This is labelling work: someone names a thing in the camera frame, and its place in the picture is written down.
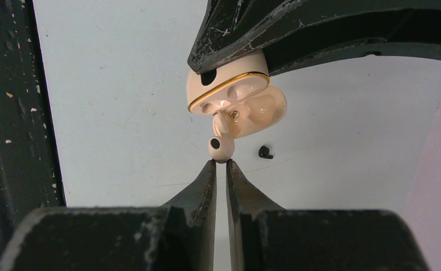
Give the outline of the pink earbud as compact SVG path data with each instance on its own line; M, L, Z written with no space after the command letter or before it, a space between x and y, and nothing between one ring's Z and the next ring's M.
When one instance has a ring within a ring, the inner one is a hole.
M234 137L224 114L221 112L216 112L213 115L212 127L215 135L208 141L208 150L215 162L224 164L234 154Z

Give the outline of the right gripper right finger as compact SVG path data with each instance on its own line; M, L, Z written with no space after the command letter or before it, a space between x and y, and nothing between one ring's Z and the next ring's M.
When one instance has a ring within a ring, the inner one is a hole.
M429 270L416 239L384 209L285 209L226 164L233 270Z

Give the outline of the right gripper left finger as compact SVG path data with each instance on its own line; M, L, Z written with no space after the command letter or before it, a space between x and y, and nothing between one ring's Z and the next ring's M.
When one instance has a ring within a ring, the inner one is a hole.
M212 270L216 164L158 207L39 208L0 270Z

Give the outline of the pink earbud charging case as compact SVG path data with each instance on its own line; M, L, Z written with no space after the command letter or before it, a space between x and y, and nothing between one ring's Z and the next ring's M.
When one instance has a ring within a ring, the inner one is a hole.
M234 138L260 132L285 115L283 92L270 85L265 55L256 50L205 74L190 70L187 109L195 115L221 113Z

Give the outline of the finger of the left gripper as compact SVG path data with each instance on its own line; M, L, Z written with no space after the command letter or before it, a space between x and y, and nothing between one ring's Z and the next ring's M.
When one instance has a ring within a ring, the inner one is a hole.
M441 43L441 1L209 1L187 62L204 73L285 38Z
M270 75L276 76L297 69L366 56L400 56L441 61L441 43L354 40L329 44L285 38L264 42L263 53Z

